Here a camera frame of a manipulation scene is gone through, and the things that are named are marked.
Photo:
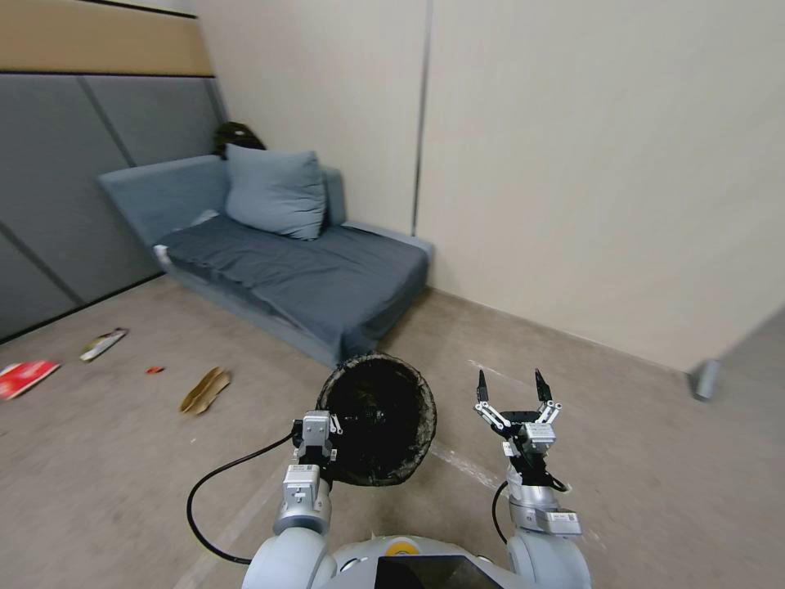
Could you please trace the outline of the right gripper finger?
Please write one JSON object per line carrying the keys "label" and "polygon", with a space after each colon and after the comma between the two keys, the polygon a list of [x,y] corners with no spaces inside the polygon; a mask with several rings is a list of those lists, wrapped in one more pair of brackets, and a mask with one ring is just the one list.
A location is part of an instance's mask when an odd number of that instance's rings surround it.
{"label": "right gripper finger", "polygon": [[534,422],[537,424],[552,424],[561,412],[563,405],[554,401],[551,388],[545,381],[539,368],[535,369],[535,384],[540,406]]}
{"label": "right gripper finger", "polygon": [[512,431],[513,424],[489,403],[487,382],[483,369],[478,371],[476,394],[477,403],[474,406],[475,411],[496,433],[509,434]]}

